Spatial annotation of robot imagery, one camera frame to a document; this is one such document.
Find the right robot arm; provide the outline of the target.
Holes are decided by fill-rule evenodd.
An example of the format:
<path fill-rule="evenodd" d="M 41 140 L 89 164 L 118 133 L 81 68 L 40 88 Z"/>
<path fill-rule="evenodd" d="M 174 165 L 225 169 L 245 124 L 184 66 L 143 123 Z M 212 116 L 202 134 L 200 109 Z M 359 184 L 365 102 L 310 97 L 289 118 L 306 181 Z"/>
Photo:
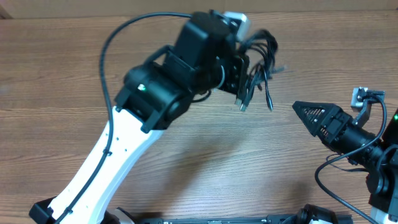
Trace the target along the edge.
<path fill-rule="evenodd" d="M 364 110 L 374 103 L 382 107 L 383 121 L 377 134 L 363 129 L 359 119 L 345 113 L 332 103 L 296 101 L 292 107 L 310 134 L 337 153 L 315 171 L 315 181 L 329 196 L 354 211 L 369 223 L 397 223 L 397 119 L 387 121 L 384 100 L 376 95 L 364 99 Z M 355 171 L 367 172 L 366 185 L 370 193 L 369 215 L 329 190 L 320 180 L 320 172 L 334 162 L 346 158 Z"/>

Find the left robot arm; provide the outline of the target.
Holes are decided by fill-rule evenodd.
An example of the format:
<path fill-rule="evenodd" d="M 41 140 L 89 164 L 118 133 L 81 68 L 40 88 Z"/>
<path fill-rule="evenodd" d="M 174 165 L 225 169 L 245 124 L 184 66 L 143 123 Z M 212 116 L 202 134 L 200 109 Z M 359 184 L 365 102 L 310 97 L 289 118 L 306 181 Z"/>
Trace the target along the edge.
<path fill-rule="evenodd" d="M 214 89 L 232 93 L 244 110 L 248 58 L 237 44 L 250 28 L 243 13 L 187 15 L 174 45 L 165 45 L 124 77 L 108 122 L 72 181 L 56 197 L 35 203 L 36 223 L 133 223 L 128 212 L 107 207 L 141 155 L 192 103 Z"/>

